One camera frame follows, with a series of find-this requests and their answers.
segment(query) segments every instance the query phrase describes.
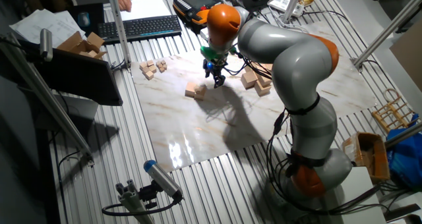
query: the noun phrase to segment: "metal pole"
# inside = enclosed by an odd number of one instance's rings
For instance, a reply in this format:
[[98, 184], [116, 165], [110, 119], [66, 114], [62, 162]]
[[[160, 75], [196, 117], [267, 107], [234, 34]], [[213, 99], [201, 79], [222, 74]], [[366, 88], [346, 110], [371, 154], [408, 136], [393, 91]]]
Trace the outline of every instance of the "metal pole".
[[297, 2], [298, 0], [290, 0], [286, 12], [283, 14], [283, 23], [288, 23], [290, 21], [291, 14], [293, 13], [293, 10], [295, 10]]
[[[9, 34], [7, 39], [10, 42], [19, 45], [18, 41], [12, 34]], [[40, 99], [54, 119], [59, 123], [61, 129], [63, 129], [73, 142], [75, 142], [80, 152], [88, 157], [92, 157], [89, 145], [86, 143], [82, 135], [80, 135], [80, 132], [69, 116], [67, 116], [60, 103], [55, 99], [38, 70], [32, 63], [29, 63], [26, 60], [21, 49], [7, 43], [0, 43], [0, 49], [5, 53], [6, 57], [10, 60], [29, 87], [31, 87], [38, 99]]]
[[113, 11], [113, 14], [114, 14], [114, 22], [116, 24], [117, 33], [119, 34], [121, 50], [123, 51], [123, 57], [125, 58], [125, 63], [126, 63], [127, 68], [130, 68], [131, 56], [129, 55], [129, 48], [127, 47], [125, 27], [123, 26], [123, 21], [121, 20], [119, 2], [118, 0], [109, 0], [109, 1], [111, 5], [111, 10]]
[[367, 60], [367, 58], [378, 48], [380, 44], [384, 42], [384, 40], [403, 22], [411, 13], [414, 11], [416, 7], [422, 0], [411, 0], [403, 9], [400, 11], [399, 14], [393, 19], [391, 24], [385, 28], [381, 34], [375, 38], [375, 40], [362, 52], [362, 54], [354, 60], [353, 64], [358, 70], [361, 70], [363, 61]]
[[411, 136], [422, 131], [422, 123], [417, 123], [416, 125], [411, 126], [410, 128], [404, 130], [403, 132], [395, 135], [393, 138], [385, 142], [385, 148], [389, 148], [398, 144], [399, 142], [410, 138]]

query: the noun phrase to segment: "paper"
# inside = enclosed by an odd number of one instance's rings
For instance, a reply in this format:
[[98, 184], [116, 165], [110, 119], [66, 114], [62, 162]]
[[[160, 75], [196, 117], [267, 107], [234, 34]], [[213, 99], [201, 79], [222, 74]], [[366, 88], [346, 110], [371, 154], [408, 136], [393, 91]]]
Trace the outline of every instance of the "paper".
[[121, 11], [122, 20], [134, 20], [153, 16], [169, 16], [170, 11], [162, 0], [132, 0], [132, 11]]
[[62, 20], [63, 18], [60, 15], [57, 17], [48, 10], [37, 10], [10, 27], [31, 43], [40, 43], [40, 32], [42, 29], [47, 29], [52, 34], [53, 47], [59, 46], [76, 31], [81, 31], [82, 35], [85, 35], [79, 27], [75, 28]]
[[77, 29], [80, 32], [81, 36], [85, 35], [85, 31], [81, 30], [78, 23], [73, 19], [72, 15], [68, 11], [63, 11], [60, 13], [55, 13], [57, 19], [66, 22], [70, 27]]

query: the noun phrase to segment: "aluminum profile table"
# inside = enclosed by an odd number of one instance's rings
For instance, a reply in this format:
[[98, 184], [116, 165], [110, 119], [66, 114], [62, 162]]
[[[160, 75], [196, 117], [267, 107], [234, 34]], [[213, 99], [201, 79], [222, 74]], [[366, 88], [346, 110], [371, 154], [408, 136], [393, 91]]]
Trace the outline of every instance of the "aluminum profile table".
[[[173, 0], [164, 0], [175, 14]], [[345, 14], [336, 0], [315, 0], [308, 11], [331, 10]], [[263, 13], [276, 24], [268, 11]], [[111, 8], [104, 7], [105, 19], [113, 21]], [[362, 37], [344, 19], [332, 14], [308, 14], [293, 20], [298, 25], [325, 21], [337, 35], [348, 57], [356, 58], [367, 47]], [[132, 61], [159, 59], [178, 53], [199, 50], [206, 42], [182, 26], [181, 36], [142, 40], [129, 43]], [[101, 48], [107, 51], [104, 60], [119, 64], [123, 60], [119, 44]], [[143, 170], [146, 160], [155, 159], [148, 135], [144, 113], [133, 84], [131, 74], [126, 69], [117, 70], [115, 78], [123, 99], [122, 107], [99, 106], [92, 130], [87, 141], [92, 149], [95, 166], [89, 167], [79, 155], [66, 160], [60, 166], [62, 187], [56, 166], [57, 199], [62, 223], [136, 223], [133, 217], [110, 217], [101, 213], [101, 208], [119, 203], [115, 184], [133, 179], [138, 188], [149, 185], [151, 178]], [[366, 131], [386, 136], [371, 112], [387, 101], [382, 93], [387, 88], [396, 88], [382, 67], [374, 63], [364, 63], [361, 72], [377, 98], [378, 106], [365, 109], [338, 119], [338, 131], [333, 148], [341, 148], [342, 142], [357, 131]], [[408, 108], [403, 107], [405, 114]], [[284, 151], [290, 151], [286, 136], [275, 140], [276, 157], [282, 160]], [[50, 144], [53, 164], [75, 152], [75, 146], [62, 134], [55, 144]], [[221, 155], [170, 173], [183, 189], [185, 200], [170, 210], [152, 215], [156, 223], [283, 223], [279, 211], [272, 211], [270, 204], [260, 202], [254, 189], [262, 189], [268, 174], [264, 168], [265, 147], [263, 144], [249, 146]], [[159, 194], [158, 206], [167, 206], [171, 200]]]

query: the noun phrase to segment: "marble surface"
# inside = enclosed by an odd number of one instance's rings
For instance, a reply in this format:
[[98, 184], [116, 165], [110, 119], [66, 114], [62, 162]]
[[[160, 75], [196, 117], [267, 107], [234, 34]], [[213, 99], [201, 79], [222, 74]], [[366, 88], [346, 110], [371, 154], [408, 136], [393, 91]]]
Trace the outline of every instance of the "marble surface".
[[[372, 107], [375, 97], [338, 44], [328, 25], [305, 26], [309, 33], [337, 44], [340, 60], [330, 78], [317, 90], [331, 101], [341, 117]], [[179, 169], [230, 151], [238, 150], [271, 136], [273, 124], [284, 106], [277, 93], [259, 97], [254, 88], [245, 90], [240, 77], [227, 72], [224, 86], [214, 89], [212, 77], [205, 78], [199, 51], [164, 58], [167, 70], [147, 80], [140, 69], [132, 76], [146, 119], [157, 162], [165, 171]], [[229, 69], [238, 70], [243, 61], [228, 58]], [[185, 97], [188, 82], [208, 89], [203, 101]]]

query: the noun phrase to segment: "monitor screen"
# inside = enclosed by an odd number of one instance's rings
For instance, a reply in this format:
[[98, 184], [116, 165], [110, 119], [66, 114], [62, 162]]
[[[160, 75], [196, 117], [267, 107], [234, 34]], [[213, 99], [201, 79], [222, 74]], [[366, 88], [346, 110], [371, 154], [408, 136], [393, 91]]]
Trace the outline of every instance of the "monitor screen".
[[[20, 40], [27, 51], [40, 53], [40, 45]], [[100, 105], [122, 105], [108, 62], [53, 49], [51, 62], [34, 63], [51, 89], [83, 96]]]
[[215, 3], [214, 0], [184, 0], [194, 9], [199, 9], [202, 6], [212, 5]]

